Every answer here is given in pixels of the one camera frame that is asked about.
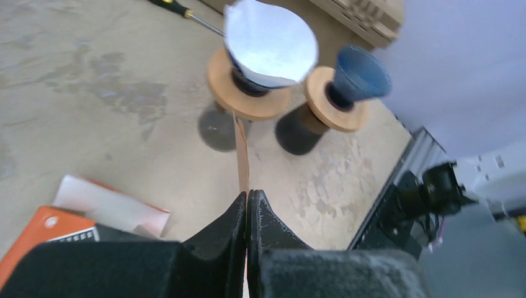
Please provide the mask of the blue glass dripper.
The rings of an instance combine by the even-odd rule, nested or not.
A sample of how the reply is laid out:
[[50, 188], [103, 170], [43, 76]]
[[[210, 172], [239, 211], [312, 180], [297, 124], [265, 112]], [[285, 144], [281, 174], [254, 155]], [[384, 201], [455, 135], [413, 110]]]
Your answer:
[[353, 109], [356, 102], [385, 97], [393, 87], [385, 66], [370, 52], [355, 45], [339, 50], [334, 70], [326, 95], [341, 111]]
[[241, 69], [241, 64], [231, 54], [231, 52], [225, 48], [229, 62], [231, 63], [230, 76], [233, 80], [234, 85], [243, 93], [252, 97], [262, 97], [274, 90], [285, 89], [297, 85], [298, 82], [286, 82], [275, 84], [272, 82], [258, 83], [255, 79], [250, 78]]

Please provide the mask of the red black coffee carafe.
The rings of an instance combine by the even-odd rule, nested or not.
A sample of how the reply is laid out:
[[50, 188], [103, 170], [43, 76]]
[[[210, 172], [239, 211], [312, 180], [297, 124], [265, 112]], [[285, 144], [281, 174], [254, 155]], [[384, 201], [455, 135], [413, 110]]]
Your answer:
[[309, 153], [320, 141], [329, 127], [321, 122], [304, 103], [284, 115], [275, 127], [279, 145], [293, 155]]

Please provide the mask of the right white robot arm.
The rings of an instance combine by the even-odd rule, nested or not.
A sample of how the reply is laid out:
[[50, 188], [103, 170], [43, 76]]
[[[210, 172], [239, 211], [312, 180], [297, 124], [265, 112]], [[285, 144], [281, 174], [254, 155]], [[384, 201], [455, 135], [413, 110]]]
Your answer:
[[415, 222], [425, 246], [442, 242], [446, 217], [482, 204], [495, 221], [512, 222], [525, 233], [525, 142], [427, 168], [396, 191], [395, 223]]

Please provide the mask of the white paper coffee filter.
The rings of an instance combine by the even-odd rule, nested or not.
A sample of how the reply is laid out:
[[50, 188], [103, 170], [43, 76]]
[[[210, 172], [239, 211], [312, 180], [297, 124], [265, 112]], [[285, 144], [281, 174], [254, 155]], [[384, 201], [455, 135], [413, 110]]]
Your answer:
[[258, 83], [301, 83], [316, 66], [318, 41], [294, 12], [259, 1], [224, 8], [225, 46]]

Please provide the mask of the brown paper coffee filter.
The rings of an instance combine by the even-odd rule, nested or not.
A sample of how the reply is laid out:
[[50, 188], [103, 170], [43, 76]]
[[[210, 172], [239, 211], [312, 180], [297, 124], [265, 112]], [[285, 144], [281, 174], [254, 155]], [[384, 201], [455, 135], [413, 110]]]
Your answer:
[[247, 140], [244, 131], [244, 126], [240, 118], [233, 114], [234, 121], [234, 137], [235, 137], [235, 149], [236, 149], [236, 160], [238, 166], [238, 181], [239, 190], [246, 192], [250, 191], [249, 180], [250, 180], [250, 169], [249, 169], [249, 158], [247, 153]]

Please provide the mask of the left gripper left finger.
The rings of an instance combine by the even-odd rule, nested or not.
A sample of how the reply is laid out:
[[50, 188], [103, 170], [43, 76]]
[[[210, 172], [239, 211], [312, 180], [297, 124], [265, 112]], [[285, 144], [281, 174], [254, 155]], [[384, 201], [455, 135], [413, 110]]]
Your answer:
[[46, 242], [2, 297], [241, 297], [247, 194], [184, 242]]

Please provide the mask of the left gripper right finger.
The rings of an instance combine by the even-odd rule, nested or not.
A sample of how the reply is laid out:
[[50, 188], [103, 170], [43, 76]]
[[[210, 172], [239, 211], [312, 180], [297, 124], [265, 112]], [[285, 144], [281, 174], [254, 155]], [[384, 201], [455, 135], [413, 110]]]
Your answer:
[[272, 210], [247, 196], [250, 297], [430, 297], [415, 258], [401, 250], [315, 250]]

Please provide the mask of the grey glass carafe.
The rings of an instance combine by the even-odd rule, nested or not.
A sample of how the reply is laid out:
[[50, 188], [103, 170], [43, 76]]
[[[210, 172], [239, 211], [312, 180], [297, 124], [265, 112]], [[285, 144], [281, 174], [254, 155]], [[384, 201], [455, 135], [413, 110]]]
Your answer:
[[197, 127], [201, 139], [208, 147], [220, 152], [236, 149], [234, 117], [216, 101], [203, 110]]

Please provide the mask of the orange coffee filter box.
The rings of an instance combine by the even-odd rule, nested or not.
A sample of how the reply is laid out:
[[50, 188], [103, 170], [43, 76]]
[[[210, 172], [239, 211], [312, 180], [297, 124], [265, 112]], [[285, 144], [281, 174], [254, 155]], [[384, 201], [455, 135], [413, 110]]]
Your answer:
[[170, 214], [98, 181], [66, 175], [52, 205], [36, 210], [2, 258], [1, 284], [41, 243], [159, 240]]

